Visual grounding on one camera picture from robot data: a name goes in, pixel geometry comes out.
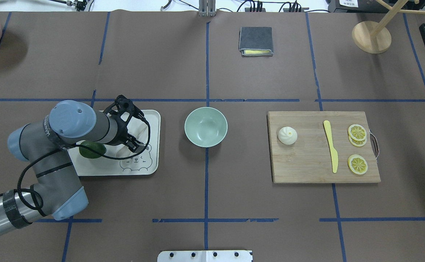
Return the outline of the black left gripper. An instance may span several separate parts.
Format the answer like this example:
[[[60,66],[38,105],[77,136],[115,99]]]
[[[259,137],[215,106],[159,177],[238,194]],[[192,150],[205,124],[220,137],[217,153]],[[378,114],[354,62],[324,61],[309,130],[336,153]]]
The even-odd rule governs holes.
[[[131,135],[128,130],[128,124],[132,118],[141,120],[146,126],[148,121],[144,116],[144,113],[134,105],[134,103],[123,95],[117,96],[114,102],[108,106],[103,113],[108,117],[109,120],[115,121],[116,128],[114,129],[114,135],[106,135],[106,138],[110,138],[108,142],[103,144],[110,146],[124,145],[128,147],[131,152],[144,152],[148,143],[143,143],[136,139],[134,135]]]

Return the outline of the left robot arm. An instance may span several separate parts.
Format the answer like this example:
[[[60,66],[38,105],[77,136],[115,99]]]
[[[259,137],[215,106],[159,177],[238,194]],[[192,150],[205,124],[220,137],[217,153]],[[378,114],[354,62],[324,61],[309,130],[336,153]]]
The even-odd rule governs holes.
[[[129,134],[127,126],[132,118],[150,128],[144,113],[123,95],[104,111],[64,100],[42,121],[11,133],[7,140],[9,151],[29,165],[21,172],[16,187],[0,194],[0,236],[48,215],[61,221],[84,210],[88,198],[69,149],[84,148],[79,141],[86,140],[124,145],[138,156],[150,141],[141,142]]]

